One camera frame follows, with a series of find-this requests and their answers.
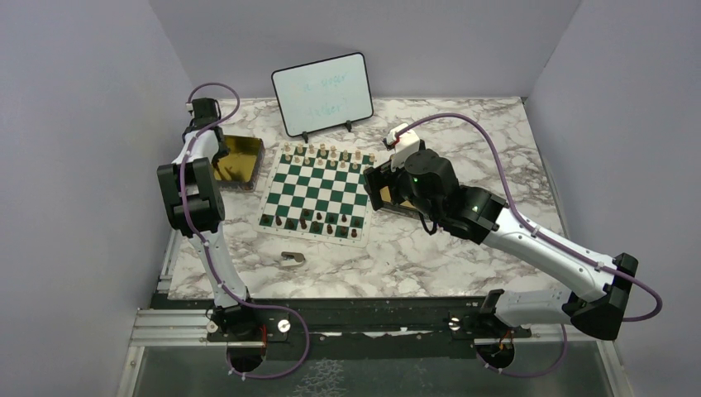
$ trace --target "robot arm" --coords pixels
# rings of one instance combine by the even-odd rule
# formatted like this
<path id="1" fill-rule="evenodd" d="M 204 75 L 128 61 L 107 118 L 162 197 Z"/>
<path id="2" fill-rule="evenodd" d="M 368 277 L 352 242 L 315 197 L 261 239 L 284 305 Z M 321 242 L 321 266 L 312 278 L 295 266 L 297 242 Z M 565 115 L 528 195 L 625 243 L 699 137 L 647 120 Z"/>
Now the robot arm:
<path id="1" fill-rule="evenodd" d="M 530 232 L 503 198 L 485 189 L 461 185 L 450 161 L 426 149 L 413 130 L 400 138 L 397 133 L 406 126 L 394 128 L 384 139 L 385 146 L 395 150 L 390 161 L 364 172 L 365 190 L 373 209 L 382 208 L 380 190 L 387 187 L 393 203 L 408 201 L 418 210 L 429 234 L 440 226 L 452 236 L 514 255 L 565 286 L 556 291 L 491 291 L 482 313 L 496 318 L 503 327 L 571 323 L 592 337 L 615 339 L 631 283 L 601 271 L 601 267 L 634 276 L 637 260 L 628 254 L 612 258 L 593 252 L 525 218 L 535 228 Z M 426 218 L 433 221 L 432 229 L 426 225 Z M 544 241 L 544 236 L 598 263 L 598 267 L 564 253 Z"/>
<path id="2" fill-rule="evenodd" d="M 219 192 L 217 181 L 214 179 L 212 163 L 228 154 L 224 144 L 222 130 L 219 127 L 200 132 L 203 126 L 219 118 L 216 101 L 209 98 L 195 99 L 194 118 L 183 134 L 183 149 L 172 163 L 158 167 L 157 175 L 161 193 L 165 202 L 170 226 L 186 236 L 198 252 L 200 261 L 205 264 L 207 277 L 212 283 L 214 304 L 217 307 L 230 308 L 238 303 L 223 289 L 226 283 L 234 295 L 241 300 L 247 299 L 246 285 L 236 272 L 231 256 L 224 241 L 222 221 L 224 220 L 224 203 Z M 190 142 L 199 134 L 194 145 Z M 201 231 L 205 241 L 209 242 L 209 256 L 212 267 L 222 280 L 217 282 L 207 264 L 207 252 L 203 249 L 202 239 L 193 235 L 193 231 L 185 219 L 182 198 L 180 196 L 179 167 L 189 149 L 188 160 L 185 164 L 185 185 L 188 191 L 188 206 L 194 226 Z"/>

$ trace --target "white wall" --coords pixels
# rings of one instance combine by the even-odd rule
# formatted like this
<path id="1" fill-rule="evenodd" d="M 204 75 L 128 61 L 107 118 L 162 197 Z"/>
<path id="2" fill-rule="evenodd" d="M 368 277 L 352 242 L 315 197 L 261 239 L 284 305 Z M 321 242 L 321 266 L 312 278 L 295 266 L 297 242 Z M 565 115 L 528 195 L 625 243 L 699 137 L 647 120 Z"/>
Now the white wall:
<path id="1" fill-rule="evenodd" d="M 639 396 L 701 385 L 699 19 L 699 0 L 584 0 L 527 101 L 571 237 L 636 256 L 665 300 L 618 339 Z M 651 307 L 636 289 L 628 313 Z"/>
<path id="2" fill-rule="evenodd" d="M 191 87 L 146 0 L 0 3 L 0 395 L 117 391 Z"/>
<path id="3" fill-rule="evenodd" d="M 190 79 L 272 97 L 277 69 L 362 51 L 375 96 L 525 96 L 579 0 L 150 0 Z"/>

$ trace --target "whiteboard stand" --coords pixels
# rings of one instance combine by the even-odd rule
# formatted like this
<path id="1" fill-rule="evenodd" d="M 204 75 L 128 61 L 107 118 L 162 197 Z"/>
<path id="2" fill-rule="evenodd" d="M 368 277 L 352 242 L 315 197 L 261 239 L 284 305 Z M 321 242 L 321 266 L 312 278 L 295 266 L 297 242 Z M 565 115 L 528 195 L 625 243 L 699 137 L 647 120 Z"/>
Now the whiteboard stand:
<path id="1" fill-rule="evenodd" d="M 351 132 L 351 120 L 346 120 L 346 123 L 343 125 L 344 127 L 346 127 L 346 130 L 348 130 L 348 132 Z M 304 143 L 309 143 L 309 135 L 306 131 L 302 131 L 302 139 L 304 139 Z"/>
<path id="2" fill-rule="evenodd" d="M 374 114 L 365 57 L 356 52 L 276 70 L 271 75 L 285 133 L 309 143 L 312 132 Z"/>

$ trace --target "purple cable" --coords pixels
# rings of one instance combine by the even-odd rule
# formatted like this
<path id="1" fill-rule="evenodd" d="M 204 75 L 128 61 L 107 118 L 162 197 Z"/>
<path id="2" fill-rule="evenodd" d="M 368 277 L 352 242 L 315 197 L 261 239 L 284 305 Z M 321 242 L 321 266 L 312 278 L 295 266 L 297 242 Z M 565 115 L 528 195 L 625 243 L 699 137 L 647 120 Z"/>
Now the purple cable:
<path id="1" fill-rule="evenodd" d="M 193 100 L 193 95 L 202 87 L 207 87 L 207 86 L 218 86 L 218 87 L 223 87 L 231 91 L 231 93 L 234 94 L 234 97 L 236 97 L 236 107 L 234 110 L 226 115 L 224 118 L 221 120 L 217 120 L 215 122 L 212 122 L 211 124 L 206 125 L 204 128 L 202 128 L 195 136 L 193 139 L 190 140 L 188 143 L 188 149 L 186 150 L 185 156 L 183 156 L 183 161 L 180 163 L 179 167 L 179 177 L 180 177 L 180 197 L 183 200 L 183 211 L 185 213 L 185 222 L 188 224 L 188 227 L 190 230 L 199 237 L 200 241 L 203 244 L 204 248 L 204 255 L 207 257 L 207 266 L 209 266 L 209 270 L 212 272 L 212 276 L 214 277 L 214 280 L 217 281 L 218 285 L 222 285 L 222 288 L 224 291 L 231 296 L 232 299 L 234 299 L 238 304 L 242 306 L 249 307 L 251 309 L 263 309 L 263 310 L 269 310 L 269 309 L 274 309 L 274 310 L 283 310 L 285 312 L 288 312 L 292 314 L 293 316 L 297 317 L 299 319 L 299 322 L 302 324 L 302 328 L 304 329 L 304 336 L 306 340 L 306 344 L 304 347 L 304 353 L 302 354 L 302 357 L 300 357 L 299 361 L 293 366 L 291 366 L 289 369 L 286 371 L 282 371 L 277 374 L 272 374 L 272 375 L 245 375 L 245 373 L 241 373 L 237 370 L 234 369 L 234 367 L 231 365 L 231 362 L 229 360 L 229 356 L 227 354 L 227 363 L 229 365 L 230 373 L 234 373 L 237 375 L 242 376 L 243 378 L 251 378 L 251 379 L 277 379 L 281 378 L 283 376 L 289 375 L 292 372 L 295 372 L 307 359 L 307 354 L 309 353 L 309 328 L 307 327 L 307 323 L 304 321 L 304 318 L 297 313 L 297 311 L 286 308 L 284 306 L 276 306 L 276 305 L 267 305 L 267 304 L 252 304 L 249 302 L 246 302 L 245 300 L 239 298 L 234 294 L 234 291 L 232 291 L 226 284 L 224 284 L 223 280 L 219 277 L 219 274 L 217 273 L 217 270 L 214 269 L 214 264 L 212 263 L 212 257 L 209 254 L 209 244 L 207 242 L 207 239 L 204 237 L 204 235 L 194 226 L 193 224 L 193 219 L 190 217 L 190 208 L 188 205 L 188 195 L 187 195 L 187 190 L 186 190 L 186 185 L 185 185 L 185 164 L 188 162 L 189 155 L 188 153 L 193 149 L 195 141 L 207 130 L 210 128 L 216 127 L 219 124 L 222 124 L 226 120 L 232 118 L 234 114 L 239 110 L 239 107 L 241 105 L 241 98 L 239 98 L 239 94 L 231 87 L 225 84 L 221 83 L 205 83 L 205 84 L 200 84 L 197 86 L 191 93 L 190 96 L 188 97 L 188 103 L 190 103 Z"/>
<path id="2" fill-rule="evenodd" d="M 443 118 L 443 117 L 453 117 L 453 118 L 459 118 L 460 120 L 466 121 L 469 124 L 471 124 L 474 128 L 479 131 L 480 134 L 482 134 L 482 137 L 487 141 L 487 145 L 489 145 L 489 149 L 492 151 L 492 155 L 494 156 L 494 161 L 497 163 L 497 170 L 499 172 L 499 178 L 502 180 L 502 185 L 504 187 L 504 194 L 506 195 L 506 200 L 508 201 L 508 206 L 509 209 L 511 210 L 511 213 L 513 216 L 518 220 L 519 223 L 523 225 L 529 232 L 533 232 L 535 230 L 535 227 L 533 227 L 530 223 L 526 222 L 525 219 L 521 216 L 520 212 L 516 210 L 516 203 L 513 201 L 513 197 L 511 195 L 511 190 L 508 188 L 508 183 L 506 181 L 506 174 L 504 174 L 504 170 L 502 167 L 502 162 L 499 159 L 499 154 L 497 152 L 497 148 L 494 146 L 494 143 L 492 142 L 492 139 L 489 137 L 487 132 L 480 126 L 475 120 L 464 116 L 459 113 L 438 113 L 434 114 L 433 116 L 428 116 L 424 117 L 421 120 L 415 121 L 405 128 L 403 128 L 401 131 L 397 132 L 397 135 L 395 136 L 397 139 L 404 133 L 409 130 L 411 130 L 414 127 L 422 125 L 424 122 L 429 122 L 431 120 L 436 120 L 437 118 Z M 577 251 L 569 248 L 568 246 L 564 244 L 560 244 L 558 241 L 546 236 L 545 234 L 542 234 L 540 232 L 535 233 L 536 237 L 540 237 L 546 242 L 548 242 L 550 245 L 553 247 L 569 254 L 570 256 L 573 256 L 576 259 L 579 259 L 580 261 L 583 261 L 587 265 L 591 265 L 593 267 L 598 267 L 598 263 L 592 259 L 589 259 L 588 257 L 578 253 Z M 655 308 L 652 309 L 648 314 L 643 314 L 642 316 L 637 316 L 637 317 L 628 317 L 624 318 L 623 321 L 627 323 L 634 323 L 638 321 L 643 321 L 647 320 L 649 318 L 655 317 L 661 310 L 662 310 L 662 298 L 660 295 L 655 292 L 652 288 L 647 286 L 645 283 L 642 281 L 636 279 L 635 277 L 631 277 L 630 275 L 627 275 L 626 273 L 623 273 L 620 270 L 616 269 L 611 269 L 610 267 L 603 266 L 601 267 L 601 270 L 605 271 L 606 273 L 609 273 L 611 275 L 621 277 L 622 279 L 629 281 L 630 283 L 637 285 L 638 287 L 644 289 L 648 294 L 652 295 L 653 298 L 655 298 Z"/>
<path id="3" fill-rule="evenodd" d="M 538 371 L 538 372 L 532 372 L 530 374 L 523 374 L 521 372 L 507 372 L 507 371 L 500 371 L 499 368 L 495 368 L 491 366 L 490 364 L 487 364 L 487 361 L 482 358 L 479 354 L 477 355 L 477 358 L 482 361 L 482 364 L 484 364 L 484 368 L 487 368 L 490 371 L 496 372 L 500 375 L 505 375 L 505 376 L 511 376 L 512 378 L 522 378 L 522 379 L 527 379 L 527 378 L 537 378 L 539 376 L 544 376 L 552 371 L 560 368 L 563 362 L 565 362 L 565 357 L 567 356 L 567 351 L 569 349 L 569 345 L 567 344 L 567 331 L 565 330 L 565 325 L 560 324 L 562 327 L 562 351 L 560 352 L 560 356 L 557 357 L 557 361 L 555 361 L 549 368 Z"/>

